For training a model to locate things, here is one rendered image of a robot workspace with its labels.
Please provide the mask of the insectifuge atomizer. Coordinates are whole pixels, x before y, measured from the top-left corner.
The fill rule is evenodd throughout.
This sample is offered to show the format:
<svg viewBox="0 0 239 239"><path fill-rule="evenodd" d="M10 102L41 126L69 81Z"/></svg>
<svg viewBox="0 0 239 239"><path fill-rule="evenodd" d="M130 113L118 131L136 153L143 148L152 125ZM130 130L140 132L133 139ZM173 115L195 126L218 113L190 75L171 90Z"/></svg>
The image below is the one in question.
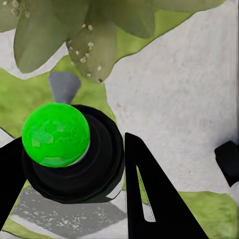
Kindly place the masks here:
<svg viewBox="0 0 239 239"><path fill-rule="evenodd" d="M117 124L102 111L70 105L82 82L72 72L47 78L55 103L34 110L22 129L22 165L34 190L58 203L107 203L119 195L125 149Z"/></svg>

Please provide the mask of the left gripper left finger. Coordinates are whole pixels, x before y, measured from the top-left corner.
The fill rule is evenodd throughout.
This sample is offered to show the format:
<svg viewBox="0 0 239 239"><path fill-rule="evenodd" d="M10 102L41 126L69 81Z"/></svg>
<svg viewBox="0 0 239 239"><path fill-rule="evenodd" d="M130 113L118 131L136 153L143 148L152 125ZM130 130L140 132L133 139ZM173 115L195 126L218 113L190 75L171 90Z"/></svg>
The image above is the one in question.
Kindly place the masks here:
<svg viewBox="0 0 239 239"><path fill-rule="evenodd" d="M22 136L0 148L0 231L27 180L22 151Z"/></svg>

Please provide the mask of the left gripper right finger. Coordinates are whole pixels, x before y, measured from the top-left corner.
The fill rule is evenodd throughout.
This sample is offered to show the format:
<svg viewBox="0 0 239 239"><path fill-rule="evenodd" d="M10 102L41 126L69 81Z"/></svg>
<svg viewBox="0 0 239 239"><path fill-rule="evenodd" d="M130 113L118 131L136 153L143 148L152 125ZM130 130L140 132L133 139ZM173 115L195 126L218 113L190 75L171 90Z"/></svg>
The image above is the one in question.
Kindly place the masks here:
<svg viewBox="0 0 239 239"><path fill-rule="evenodd" d="M128 239L209 239L144 141L125 133ZM144 219L137 168L156 222Z"/></svg>

